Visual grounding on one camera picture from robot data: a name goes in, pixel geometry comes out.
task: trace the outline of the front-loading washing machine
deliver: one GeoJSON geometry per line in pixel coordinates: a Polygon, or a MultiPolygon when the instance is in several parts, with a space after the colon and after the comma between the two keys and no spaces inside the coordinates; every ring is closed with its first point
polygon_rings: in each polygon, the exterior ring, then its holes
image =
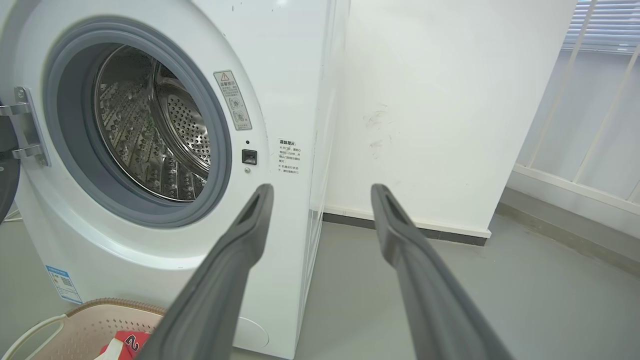
{"type": "Polygon", "coordinates": [[[348,10],[347,0],[1,0],[0,209],[15,194],[61,297],[169,306],[271,183],[267,245],[234,345],[292,359],[348,10]]]}

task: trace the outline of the floor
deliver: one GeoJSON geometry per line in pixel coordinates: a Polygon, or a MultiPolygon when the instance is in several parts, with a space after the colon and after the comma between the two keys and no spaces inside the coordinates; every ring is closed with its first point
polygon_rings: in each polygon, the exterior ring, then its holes
{"type": "MultiPolygon", "coordinates": [[[[637,359],[640,279],[495,217],[475,247],[432,241],[518,360],[637,359]]],[[[58,298],[22,223],[0,225],[0,354],[58,298]]],[[[233,360],[274,359],[235,350],[233,360]]],[[[373,230],[325,223],[297,360],[413,359],[396,275],[373,230]]]]}

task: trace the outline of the door hinge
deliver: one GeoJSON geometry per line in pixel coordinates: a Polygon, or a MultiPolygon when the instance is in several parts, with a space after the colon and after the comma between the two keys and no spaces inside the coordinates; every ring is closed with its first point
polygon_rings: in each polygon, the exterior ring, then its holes
{"type": "Polygon", "coordinates": [[[49,153],[42,141],[40,124],[33,107],[33,98],[28,88],[14,89],[17,104],[0,106],[0,116],[11,116],[19,148],[12,150],[15,159],[34,157],[40,165],[51,166],[49,153]]]}

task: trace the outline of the warning label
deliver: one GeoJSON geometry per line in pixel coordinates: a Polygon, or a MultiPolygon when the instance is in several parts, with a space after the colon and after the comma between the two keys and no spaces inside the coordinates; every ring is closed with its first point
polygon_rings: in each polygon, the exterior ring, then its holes
{"type": "Polygon", "coordinates": [[[242,94],[240,94],[240,89],[231,70],[214,72],[213,76],[227,101],[236,130],[251,130],[249,113],[244,106],[242,94]]]}
{"type": "Polygon", "coordinates": [[[302,150],[296,142],[278,139],[278,172],[298,175],[300,173],[300,157],[302,150]]]}
{"type": "Polygon", "coordinates": [[[66,271],[56,269],[49,265],[47,265],[47,271],[61,298],[75,302],[76,304],[82,304],[80,295],[78,295],[76,287],[74,283],[71,282],[71,278],[66,271]]]}

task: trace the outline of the window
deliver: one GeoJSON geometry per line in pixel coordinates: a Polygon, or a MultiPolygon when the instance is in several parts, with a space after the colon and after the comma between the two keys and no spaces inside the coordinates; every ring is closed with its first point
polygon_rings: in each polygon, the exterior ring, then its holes
{"type": "MultiPolygon", "coordinates": [[[[596,0],[578,0],[563,49],[573,49],[589,7],[596,0]]],[[[580,50],[632,54],[640,44],[640,0],[599,0],[595,4],[580,50]]]]}

